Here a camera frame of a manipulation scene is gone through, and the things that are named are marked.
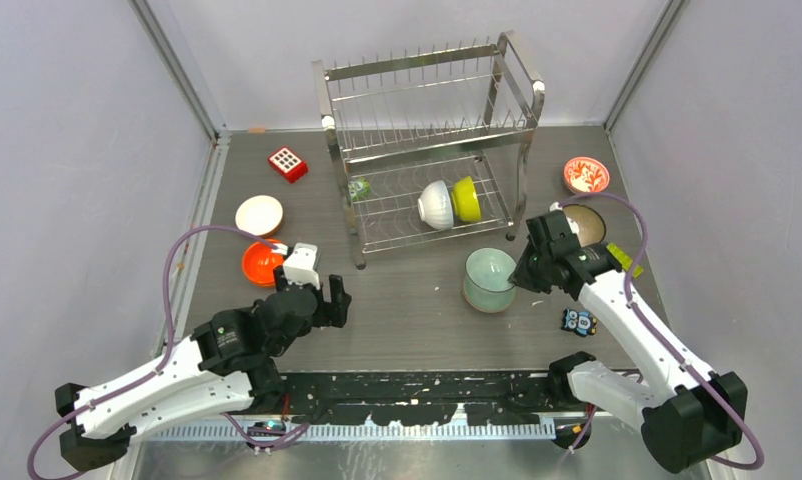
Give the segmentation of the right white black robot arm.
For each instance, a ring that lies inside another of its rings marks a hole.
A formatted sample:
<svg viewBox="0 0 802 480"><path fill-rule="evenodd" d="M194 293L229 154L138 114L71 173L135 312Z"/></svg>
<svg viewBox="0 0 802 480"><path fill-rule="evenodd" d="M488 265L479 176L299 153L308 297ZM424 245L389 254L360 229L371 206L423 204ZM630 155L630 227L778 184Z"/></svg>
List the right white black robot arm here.
<svg viewBox="0 0 802 480"><path fill-rule="evenodd" d="M606 244L583 246L566 215L527 220L528 243L511 276L525 290L558 288L597 315L644 380L615 373L579 351L548 367L545 392L561 410L592 404L638 431L653 459L670 473L737 446L748 389L693 354L644 305Z"/></svg>

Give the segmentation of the pale green bowl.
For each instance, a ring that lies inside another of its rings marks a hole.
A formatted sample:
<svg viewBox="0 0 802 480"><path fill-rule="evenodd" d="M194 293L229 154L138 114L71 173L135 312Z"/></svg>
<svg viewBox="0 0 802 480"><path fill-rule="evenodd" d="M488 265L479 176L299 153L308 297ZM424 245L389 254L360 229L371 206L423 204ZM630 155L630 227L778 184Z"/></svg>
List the pale green bowl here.
<svg viewBox="0 0 802 480"><path fill-rule="evenodd" d="M473 293L506 293L514 288L510 278L515 268L516 261L505 251L477 249L466 258L464 286Z"/></svg>
<svg viewBox="0 0 802 480"><path fill-rule="evenodd" d="M508 284L504 291L491 291L475 284L471 279L465 278L462 294L466 302L474 309L488 314L500 313L507 310L514 301L516 288Z"/></svg>

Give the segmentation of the orange bowl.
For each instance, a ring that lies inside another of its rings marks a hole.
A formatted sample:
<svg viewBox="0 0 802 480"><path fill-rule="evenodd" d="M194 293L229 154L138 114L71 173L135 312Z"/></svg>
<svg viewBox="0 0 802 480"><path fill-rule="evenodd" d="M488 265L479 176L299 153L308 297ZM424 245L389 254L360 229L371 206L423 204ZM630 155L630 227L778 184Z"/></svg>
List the orange bowl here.
<svg viewBox="0 0 802 480"><path fill-rule="evenodd" d="M249 282L259 287L271 288L276 284L274 269L244 269L243 274Z"/></svg>
<svg viewBox="0 0 802 480"><path fill-rule="evenodd" d="M241 260L244 269L274 269L282 266L288 255L289 247L276 239L266 242L255 242L244 252Z"/></svg>

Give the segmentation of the dark blue bowl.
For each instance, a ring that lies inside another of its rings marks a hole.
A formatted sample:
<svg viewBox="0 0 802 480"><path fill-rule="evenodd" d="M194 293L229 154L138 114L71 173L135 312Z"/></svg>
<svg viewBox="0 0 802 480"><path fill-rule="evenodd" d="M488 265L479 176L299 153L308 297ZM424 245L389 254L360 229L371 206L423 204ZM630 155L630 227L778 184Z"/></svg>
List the dark blue bowl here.
<svg viewBox="0 0 802 480"><path fill-rule="evenodd" d="M565 211L580 226L580 233L575 235L581 246L593 245L605 240L606 223L596 210L586 205L572 204L566 205Z"/></svg>

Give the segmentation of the steel two-tier dish rack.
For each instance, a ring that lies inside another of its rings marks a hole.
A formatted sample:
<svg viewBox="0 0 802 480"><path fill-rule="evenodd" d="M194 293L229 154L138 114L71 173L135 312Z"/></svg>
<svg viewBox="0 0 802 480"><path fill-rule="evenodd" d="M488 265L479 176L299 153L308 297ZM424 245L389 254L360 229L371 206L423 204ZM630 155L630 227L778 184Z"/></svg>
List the steel two-tier dish rack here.
<svg viewBox="0 0 802 480"><path fill-rule="evenodd" d="M514 240L527 205L528 156L546 97L514 31L354 63L312 64L321 129L355 266L369 254L489 231ZM471 176L482 219L448 230L422 222L431 182ZM352 203L348 182L371 192Z"/></svg>

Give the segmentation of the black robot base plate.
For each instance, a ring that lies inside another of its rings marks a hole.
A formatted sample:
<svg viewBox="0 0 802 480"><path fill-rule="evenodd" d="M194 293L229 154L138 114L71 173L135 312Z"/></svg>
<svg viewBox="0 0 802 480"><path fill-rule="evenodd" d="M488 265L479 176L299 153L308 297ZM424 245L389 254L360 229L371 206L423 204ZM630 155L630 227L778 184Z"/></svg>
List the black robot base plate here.
<svg viewBox="0 0 802 480"><path fill-rule="evenodd" d="M286 373L246 414L281 414L312 425L445 425L464 412L470 426L531 425L543 414L586 412L557 400L547 373L505 371Z"/></svg>

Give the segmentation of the red white patterned bowl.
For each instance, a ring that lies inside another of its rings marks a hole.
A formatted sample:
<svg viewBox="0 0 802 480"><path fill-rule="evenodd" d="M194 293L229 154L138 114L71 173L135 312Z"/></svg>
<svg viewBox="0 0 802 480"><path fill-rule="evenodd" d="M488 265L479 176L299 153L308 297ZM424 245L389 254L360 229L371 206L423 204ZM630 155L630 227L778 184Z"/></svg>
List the red white patterned bowl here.
<svg viewBox="0 0 802 480"><path fill-rule="evenodd" d="M591 157L568 160L563 167L563 178L567 189L573 193L602 192L611 182L608 168Z"/></svg>

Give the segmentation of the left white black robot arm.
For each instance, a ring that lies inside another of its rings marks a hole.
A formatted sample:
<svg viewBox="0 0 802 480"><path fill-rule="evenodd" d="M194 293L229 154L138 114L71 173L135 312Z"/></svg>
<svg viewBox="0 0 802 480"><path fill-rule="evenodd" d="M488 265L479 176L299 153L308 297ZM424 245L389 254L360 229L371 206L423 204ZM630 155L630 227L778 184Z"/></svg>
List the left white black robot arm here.
<svg viewBox="0 0 802 480"><path fill-rule="evenodd" d="M56 409L68 426L59 436L62 458L86 472L197 418L275 412L285 395L275 358L314 328L343 327L352 302L340 275L329 276L328 297L322 288L287 282L282 272L275 276L274 293L214 314L169 355L96 387L57 388Z"/></svg>

